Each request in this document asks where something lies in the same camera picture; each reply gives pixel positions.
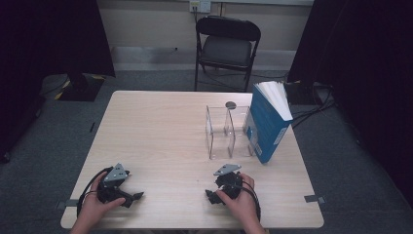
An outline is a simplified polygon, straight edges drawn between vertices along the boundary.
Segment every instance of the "chair backrest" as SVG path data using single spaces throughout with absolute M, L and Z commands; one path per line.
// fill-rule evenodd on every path
M 198 20 L 196 30 L 198 36 L 201 33 L 255 42 L 261 39 L 261 30 L 248 20 L 207 16 Z

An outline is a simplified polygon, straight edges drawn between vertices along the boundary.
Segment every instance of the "table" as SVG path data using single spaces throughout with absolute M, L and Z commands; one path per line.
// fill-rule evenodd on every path
M 78 199 L 103 168 L 123 164 L 131 176 L 121 189 L 144 196 L 129 209 L 106 215 L 103 229 L 240 229 L 222 205 L 212 205 L 205 189 L 215 190 L 213 173 L 224 164 L 240 164 L 255 179 L 264 228 L 318 228 L 323 218 L 291 128 L 273 158 L 209 160 L 206 108 L 250 105 L 251 94 L 192 92 L 115 92 L 108 104 L 71 199 Z M 66 208 L 63 228 L 71 228 L 76 208 Z

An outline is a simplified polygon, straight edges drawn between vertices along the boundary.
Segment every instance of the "person's left hand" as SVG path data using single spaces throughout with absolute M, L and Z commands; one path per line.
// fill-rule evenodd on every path
M 97 198 L 97 186 L 100 180 L 106 176 L 107 172 L 99 175 L 91 185 L 91 191 L 86 197 L 82 210 L 76 220 L 71 233 L 88 233 L 104 215 L 112 209 L 115 209 L 125 203 L 125 198 L 118 198 L 109 203 L 101 203 Z

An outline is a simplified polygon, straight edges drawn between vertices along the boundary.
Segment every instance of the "wall socket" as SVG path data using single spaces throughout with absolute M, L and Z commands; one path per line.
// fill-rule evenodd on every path
M 210 13 L 210 1 L 189 1 L 189 12 Z

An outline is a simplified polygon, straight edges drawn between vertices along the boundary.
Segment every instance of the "gray carpet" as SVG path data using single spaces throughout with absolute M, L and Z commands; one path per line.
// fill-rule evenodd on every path
M 283 77 L 285 71 L 255 74 Z M 214 82 L 201 76 L 204 82 Z M 45 94 L 40 117 L 11 151 L 11 162 L 0 165 L 0 233 L 67 233 L 60 227 L 63 210 L 56 204 L 70 197 L 111 94 L 117 90 L 189 92 L 193 77 L 193 70 L 119 71 L 117 78 L 104 82 L 94 102 L 54 100 L 58 90 Z M 212 77 L 230 86 L 243 85 L 240 76 Z M 42 92 L 64 79 L 64 75 L 47 77 Z M 263 80 L 269 79 L 253 76 L 250 84 Z M 234 92 L 205 84 L 199 91 Z M 312 108 L 294 105 L 291 111 Z M 326 200 L 320 205 L 325 224 L 320 229 L 272 233 L 413 233 L 412 210 L 381 166 L 358 146 L 351 124 L 337 108 L 315 114 L 294 133 L 315 192 Z

